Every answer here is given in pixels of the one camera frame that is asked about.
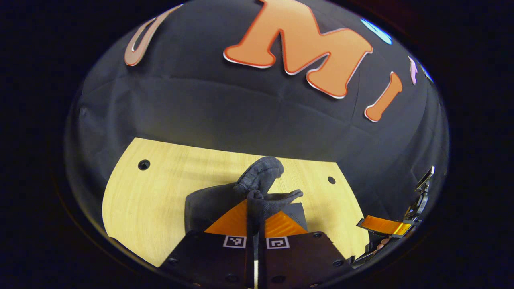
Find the orange letter m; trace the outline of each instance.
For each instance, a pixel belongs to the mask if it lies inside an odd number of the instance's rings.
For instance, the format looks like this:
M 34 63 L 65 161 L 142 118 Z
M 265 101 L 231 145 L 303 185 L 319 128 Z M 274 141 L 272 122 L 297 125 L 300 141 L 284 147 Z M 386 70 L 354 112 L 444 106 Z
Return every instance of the orange letter m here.
M 294 0 L 260 0 L 264 7 L 239 44 L 227 47 L 223 56 L 230 62 L 269 68 L 276 57 L 271 45 L 280 33 L 284 69 L 295 75 L 316 60 L 323 64 L 307 72 L 307 82 L 324 93 L 343 98 L 353 73 L 373 48 L 350 29 L 321 34 L 311 9 Z

